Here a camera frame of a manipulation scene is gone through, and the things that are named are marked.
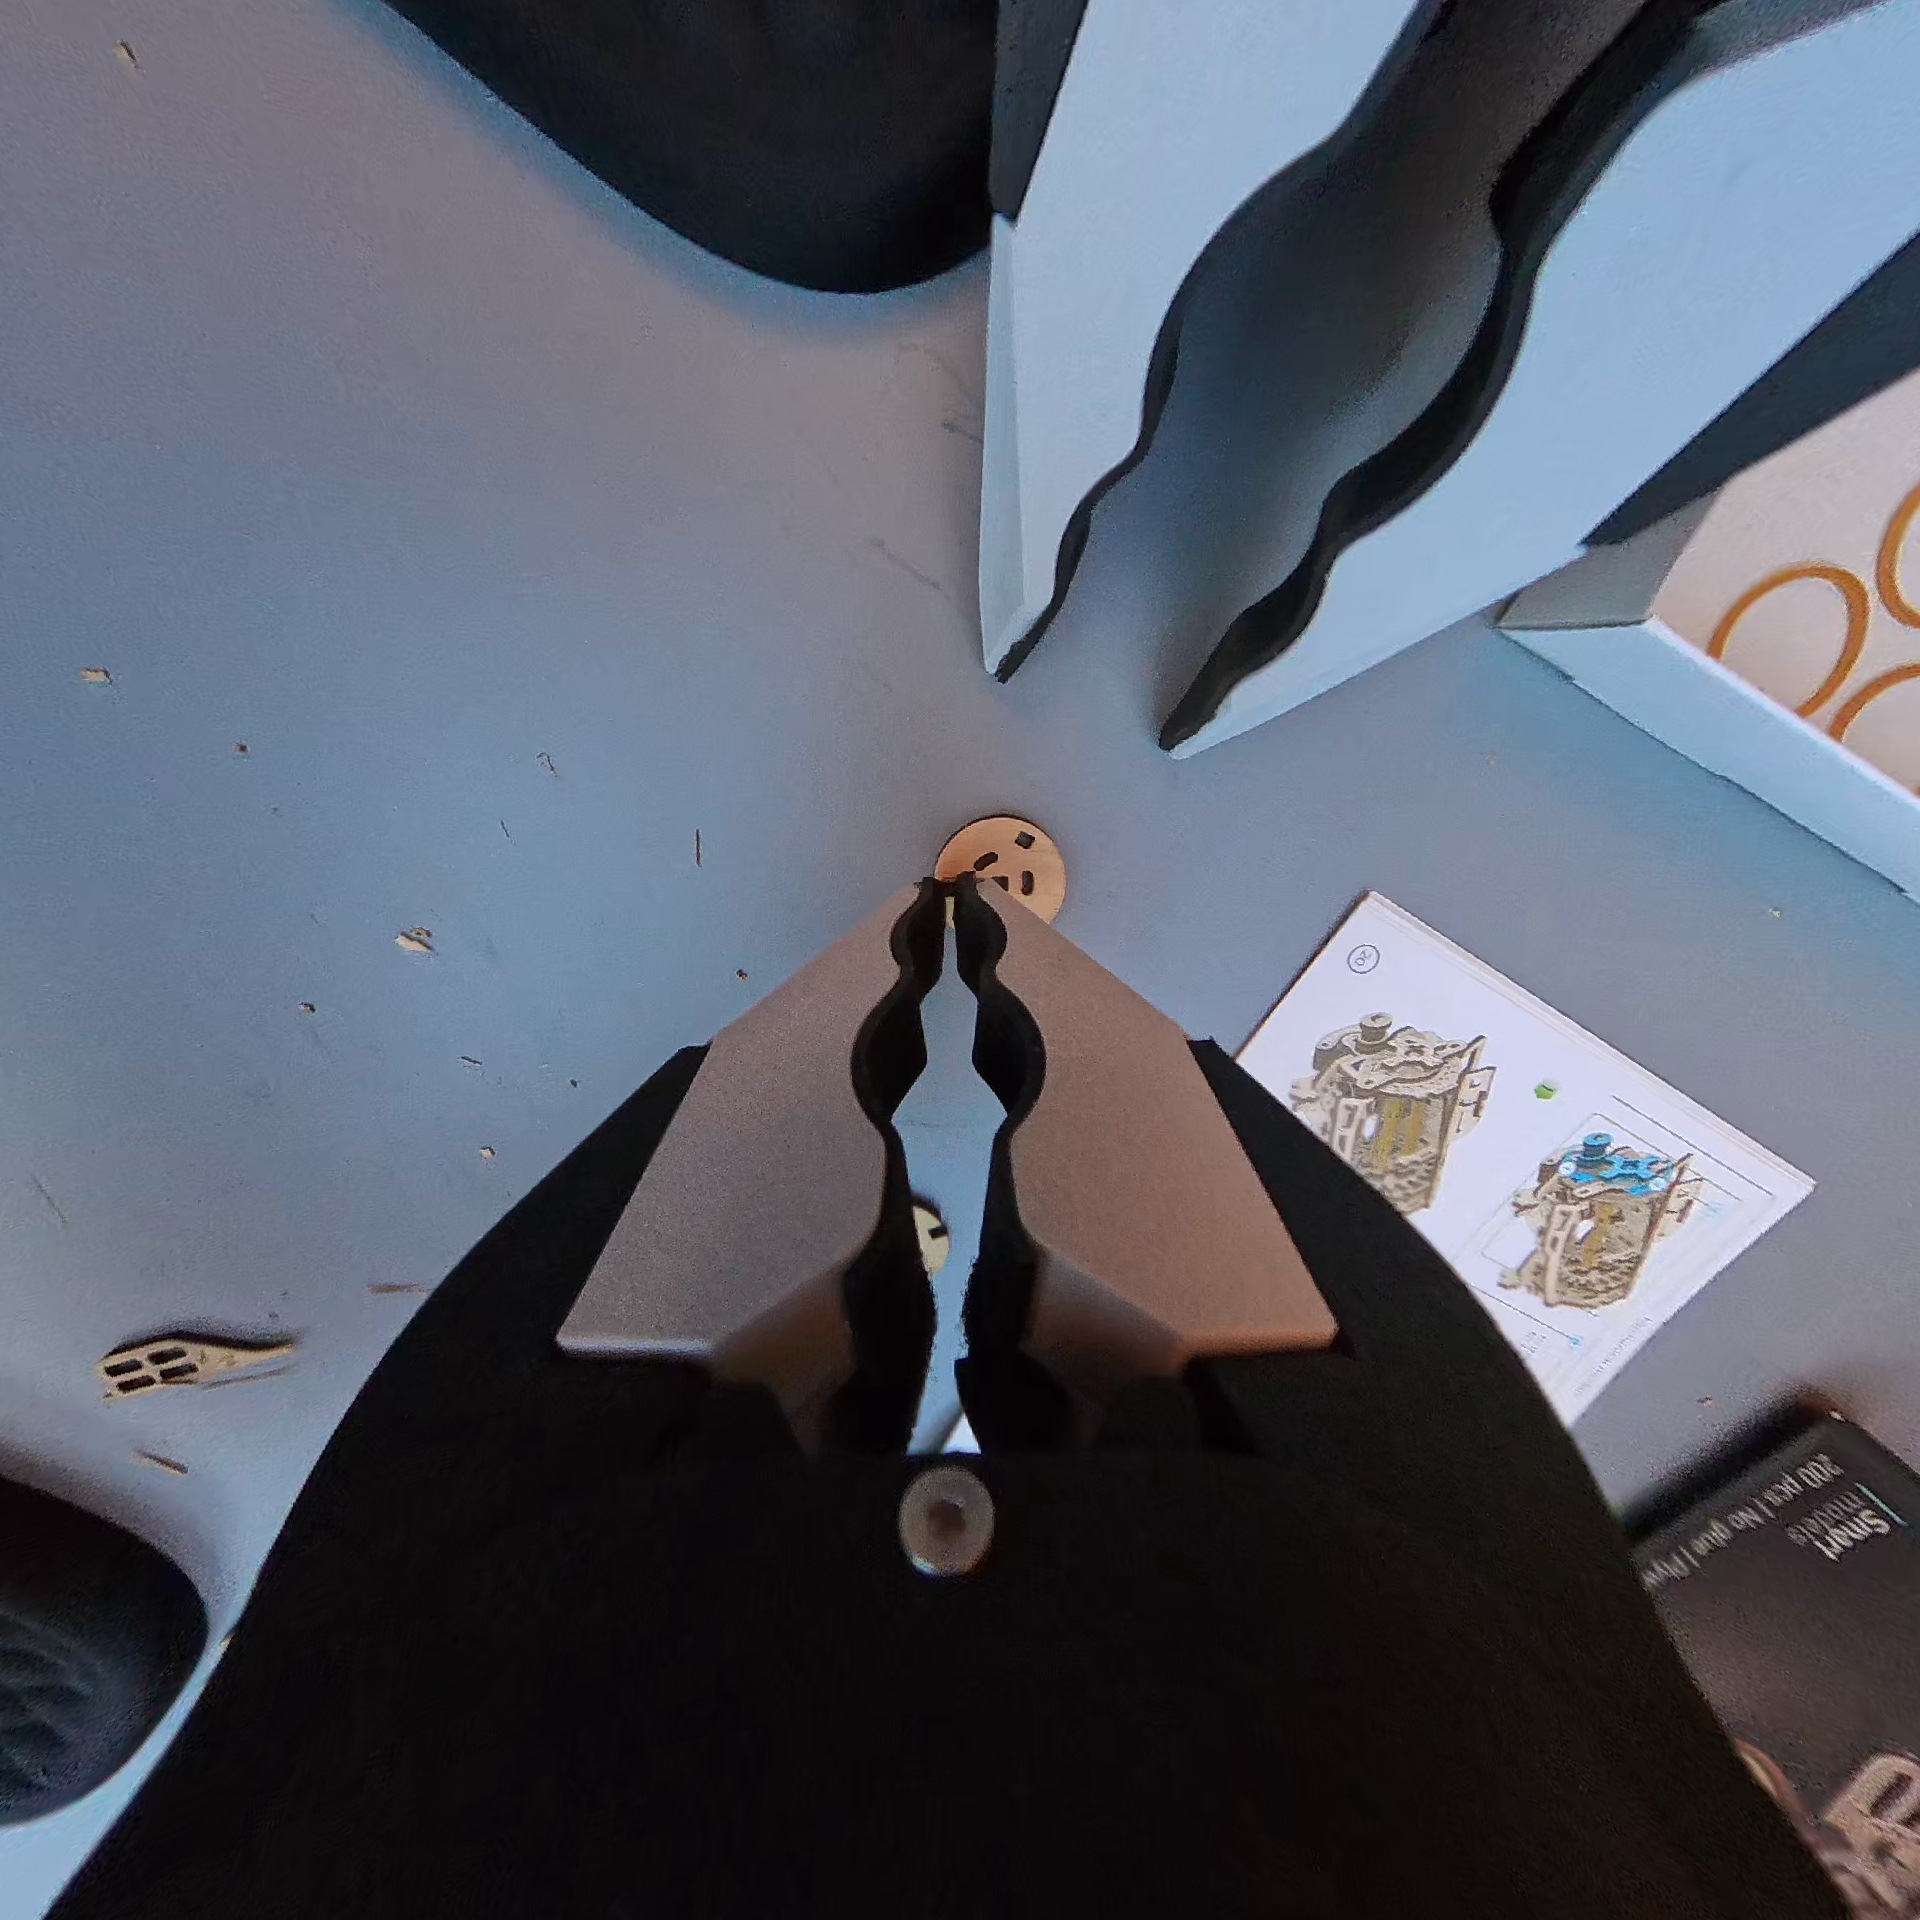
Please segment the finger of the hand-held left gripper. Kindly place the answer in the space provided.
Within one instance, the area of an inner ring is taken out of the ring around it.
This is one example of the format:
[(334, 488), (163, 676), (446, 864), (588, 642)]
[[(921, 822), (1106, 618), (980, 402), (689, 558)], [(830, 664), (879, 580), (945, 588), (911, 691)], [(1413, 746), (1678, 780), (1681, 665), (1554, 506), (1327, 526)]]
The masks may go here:
[(980, 651), (1007, 682), (1158, 430), (1222, 226), (1340, 154), (1438, 5), (1011, 5), (993, 125)]
[(1492, 189), (1446, 379), (1331, 475), (1158, 742), (1196, 755), (1572, 561), (1915, 228), (1915, 5), (1647, 5)]

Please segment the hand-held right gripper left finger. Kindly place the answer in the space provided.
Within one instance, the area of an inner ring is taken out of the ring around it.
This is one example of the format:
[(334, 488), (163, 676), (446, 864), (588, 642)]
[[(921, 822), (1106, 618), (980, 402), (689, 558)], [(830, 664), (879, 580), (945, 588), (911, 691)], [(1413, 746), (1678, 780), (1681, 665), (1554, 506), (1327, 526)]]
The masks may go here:
[(711, 1040), (566, 1355), (694, 1363), (765, 1387), (805, 1442), (905, 1449), (937, 1309), (895, 1112), (945, 936), (945, 888), (902, 888)]

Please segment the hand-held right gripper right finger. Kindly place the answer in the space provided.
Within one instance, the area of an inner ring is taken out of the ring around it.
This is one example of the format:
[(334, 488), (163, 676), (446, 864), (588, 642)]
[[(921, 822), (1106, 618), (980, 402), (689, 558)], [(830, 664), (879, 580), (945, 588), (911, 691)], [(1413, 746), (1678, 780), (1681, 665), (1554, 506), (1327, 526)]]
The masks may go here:
[(1183, 1028), (993, 880), (955, 883), (955, 961), (1001, 1105), (955, 1364), (979, 1449), (1073, 1449), (1196, 1363), (1331, 1354)]

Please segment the group of tan rubber bands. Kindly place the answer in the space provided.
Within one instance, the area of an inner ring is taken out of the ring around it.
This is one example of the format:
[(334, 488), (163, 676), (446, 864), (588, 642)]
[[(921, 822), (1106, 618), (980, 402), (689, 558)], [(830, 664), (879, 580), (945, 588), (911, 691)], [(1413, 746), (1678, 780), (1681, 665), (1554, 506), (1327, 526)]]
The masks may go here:
[(1772, 699), (1797, 718), (1817, 724), (1826, 738), (1844, 742), (1870, 707), (1886, 699), (1897, 689), (1917, 684), (1915, 656), (1886, 665), (1867, 678), (1861, 678), (1859, 674), (1866, 645), (1878, 614), (1908, 633), (1917, 630), (1915, 596), (1908, 595), (1903, 586), (1903, 553), (1908, 534), (1915, 528), (1915, 517), (1917, 485), (1910, 485), (1881, 526), (1870, 580), (1849, 566), (1810, 561), (1791, 566), (1779, 566), (1748, 586), (1729, 605), (1729, 610), (1721, 612), (1708, 642), (1708, 659), (1726, 664), (1726, 651), (1745, 618), (1772, 595), (1797, 586), (1817, 586), (1823, 592), (1833, 592), (1839, 609), (1839, 635), (1830, 650), (1830, 659), (1821, 668), (1820, 678), (1813, 684), (1813, 691), (1795, 705), (1780, 694), (1774, 694)]

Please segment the printed instruction booklet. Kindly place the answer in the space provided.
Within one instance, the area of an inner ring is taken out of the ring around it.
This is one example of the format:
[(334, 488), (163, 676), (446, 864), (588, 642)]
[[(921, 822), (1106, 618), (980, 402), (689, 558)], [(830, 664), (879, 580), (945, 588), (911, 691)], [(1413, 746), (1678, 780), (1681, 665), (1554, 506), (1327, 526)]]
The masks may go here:
[(1426, 1237), (1566, 1425), (1814, 1188), (1382, 894), (1239, 1066)]

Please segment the white cardboard tray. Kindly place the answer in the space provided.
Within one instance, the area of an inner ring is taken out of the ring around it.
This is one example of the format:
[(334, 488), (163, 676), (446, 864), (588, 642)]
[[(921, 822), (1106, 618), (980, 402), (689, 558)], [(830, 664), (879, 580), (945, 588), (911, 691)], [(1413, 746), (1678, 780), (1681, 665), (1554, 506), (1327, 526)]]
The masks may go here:
[[(1618, 544), (1529, 586), (1500, 629), (1697, 766), (1738, 785), (1917, 898), (1917, 684), (1870, 707), (1844, 742), (1797, 718), (1839, 635), (1833, 592), (1802, 582), (1753, 609), (1708, 659), (1748, 586), (1823, 561), (1871, 579), (1881, 526), (1917, 485), (1917, 373)], [(1861, 678), (1917, 659), (1877, 614)]]

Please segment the black textured wrist rest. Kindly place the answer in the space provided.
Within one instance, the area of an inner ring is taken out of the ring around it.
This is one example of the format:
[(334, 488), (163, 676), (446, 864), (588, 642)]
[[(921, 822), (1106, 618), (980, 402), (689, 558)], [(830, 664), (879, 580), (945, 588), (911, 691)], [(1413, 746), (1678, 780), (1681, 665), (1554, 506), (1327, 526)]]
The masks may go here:
[(626, 202), (830, 294), (990, 236), (994, 3), (394, 3)]

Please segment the slotted wooden offcut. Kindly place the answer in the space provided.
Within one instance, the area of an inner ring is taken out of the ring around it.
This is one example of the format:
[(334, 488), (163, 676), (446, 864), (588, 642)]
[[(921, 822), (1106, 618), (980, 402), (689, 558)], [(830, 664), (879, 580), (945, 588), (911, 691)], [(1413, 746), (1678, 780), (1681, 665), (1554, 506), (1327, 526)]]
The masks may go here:
[(253, 1340), (196, 1331), (155, 1333), (94, 1363), (106, 1402), (148, 1398), (183, 1387), (227, 1385), (287, 1363), (292, 1340)]

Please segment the black model kit box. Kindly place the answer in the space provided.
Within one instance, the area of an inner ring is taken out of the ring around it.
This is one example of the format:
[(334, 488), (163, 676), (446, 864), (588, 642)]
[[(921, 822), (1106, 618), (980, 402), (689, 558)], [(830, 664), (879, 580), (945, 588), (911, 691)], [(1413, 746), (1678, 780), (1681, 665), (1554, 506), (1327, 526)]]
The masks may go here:
[(1635, 1550), (1738, 1756), (1852, 1916), (1917, 1916), (1917, 1477), (1838, 1412)]

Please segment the black mesh chair seat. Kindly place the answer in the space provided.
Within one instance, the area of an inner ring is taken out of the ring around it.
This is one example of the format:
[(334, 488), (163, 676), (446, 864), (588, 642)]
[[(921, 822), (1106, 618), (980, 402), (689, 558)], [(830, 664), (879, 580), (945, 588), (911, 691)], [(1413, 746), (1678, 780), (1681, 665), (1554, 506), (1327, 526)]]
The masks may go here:
[(207, 1644), (187, 1576), (133, 1532), (2, 1482), (2, 1824), (106, 1785)]

